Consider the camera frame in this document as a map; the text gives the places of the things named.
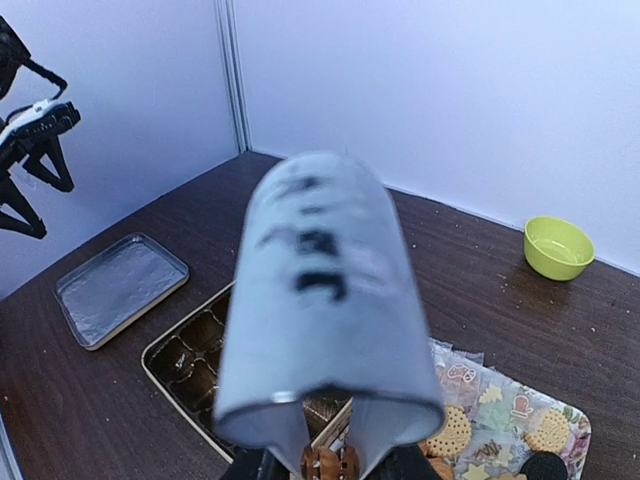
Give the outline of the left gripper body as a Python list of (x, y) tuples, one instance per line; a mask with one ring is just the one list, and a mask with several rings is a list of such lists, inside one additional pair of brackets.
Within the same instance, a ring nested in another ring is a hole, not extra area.
[(1, 131), (1, 168), (9, 169), (25, 156), (38, 161), (50, 152), (55, 160), (63, 159), (59, 136), (80, 120), (72, 102), (45, 99), (23, 110)]

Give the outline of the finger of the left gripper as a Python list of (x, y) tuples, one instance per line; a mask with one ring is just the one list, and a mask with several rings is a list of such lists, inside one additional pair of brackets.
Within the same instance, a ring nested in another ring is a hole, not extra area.
[(8, 205), (18, 216), (1, 212), (1, 229), (43, 239), (47, 230), (42, 219), (18, 190), (8, 173), (1, 174), (1, 205)]
[(58, 137), (34, 144), (23, 169), (60, 192), (69, 193), (74, 189)]

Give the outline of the steel kitchen tongs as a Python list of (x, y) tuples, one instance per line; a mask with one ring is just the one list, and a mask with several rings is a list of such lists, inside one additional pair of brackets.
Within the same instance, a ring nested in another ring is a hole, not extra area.
[(445, 408), (395, 204), (361, 162), (307, 152), (277, 163), (246, 212), (214, 427), (297, 470), (304, 400), (346, 393), (362, 475), (437, 433)]

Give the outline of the flower shaped cookie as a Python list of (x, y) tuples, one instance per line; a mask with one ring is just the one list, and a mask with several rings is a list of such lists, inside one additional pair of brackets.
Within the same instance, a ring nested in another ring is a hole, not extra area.
[(354, 448), (343, 446), (334, 452), (328, 447), (307, 447), (301, 460), (305, 480), (358, 480), (359, 458)]

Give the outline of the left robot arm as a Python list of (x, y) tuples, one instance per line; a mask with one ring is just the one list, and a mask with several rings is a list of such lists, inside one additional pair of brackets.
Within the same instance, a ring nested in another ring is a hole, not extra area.
[(1, 95), (6, 96), (20, 68), (26, 68), (58, 87), (58, 92), (31, 105), (18, 108), (1, 120), (1, 204), (17, 215), (1, 214), (1, 228), (42, 239), (47, 230), (43, 220), (11, 179), (10, 169), (20, 164), (36, 179), (68, 193), (74, 183), (59, 136), (81, 120), (71, 102), (60, 97), (67, 82), (35, 62), (31, 53), (6, 20), (1, 21)]

